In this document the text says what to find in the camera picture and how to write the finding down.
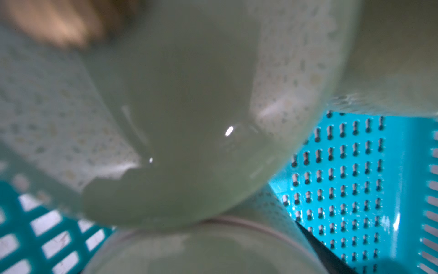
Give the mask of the blue-grey canister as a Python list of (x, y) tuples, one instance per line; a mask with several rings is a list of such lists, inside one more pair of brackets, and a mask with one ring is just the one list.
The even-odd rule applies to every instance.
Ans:
[(325, 274), (327, 268), (270, 186), (192, 226), (122, 229), (87, 274)]

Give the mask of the green canister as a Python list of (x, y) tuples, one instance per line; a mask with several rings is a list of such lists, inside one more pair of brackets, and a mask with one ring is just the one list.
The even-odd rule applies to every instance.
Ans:
[(75, 218), (165, 229), (302, 146), (362, 1), (2, 1), (1, 179)]
[(328, 106), (341, 113), (437, 117), (438, 3), (365, 1)]

